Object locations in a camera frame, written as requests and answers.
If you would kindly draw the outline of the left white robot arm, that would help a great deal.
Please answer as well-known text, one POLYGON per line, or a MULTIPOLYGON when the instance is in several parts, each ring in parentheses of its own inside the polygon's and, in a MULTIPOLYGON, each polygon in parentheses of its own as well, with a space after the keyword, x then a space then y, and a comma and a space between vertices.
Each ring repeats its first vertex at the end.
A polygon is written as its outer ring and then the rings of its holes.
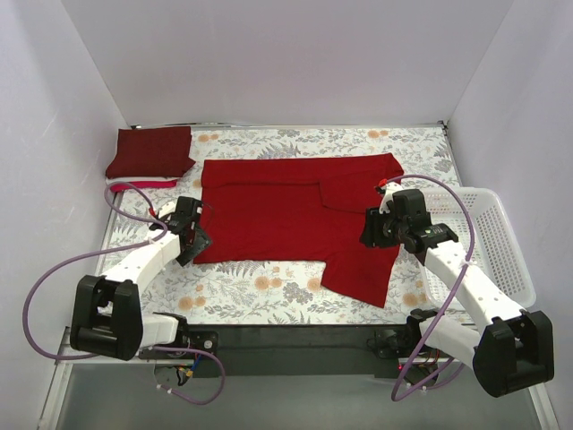
POLYGON ((185 196, 164 205, 150 225, 146 245, 103 274, 79 281, 70 332, 73 349, 124 361, 155 346, 172 358, 189 351, 186 320, 176 314, 144 314, 141 296, 171 262, 184 267, 212 244, 200 225, 202 209, 202 201, 185 196))

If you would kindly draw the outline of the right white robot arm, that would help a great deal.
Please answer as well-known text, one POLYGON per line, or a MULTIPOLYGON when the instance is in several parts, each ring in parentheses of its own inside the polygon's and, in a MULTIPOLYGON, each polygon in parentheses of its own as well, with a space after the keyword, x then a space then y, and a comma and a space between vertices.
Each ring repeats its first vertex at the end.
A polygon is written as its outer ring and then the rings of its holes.
POLYGON ((552 323, 529 309, 533 284, 498 196, 471 187, 377 190, 382 202, 366 212, 362 243, 414 255, 437 307, 401 325, 406 348, 420 357, 438 349, 495 398, 552 380, 552 323))

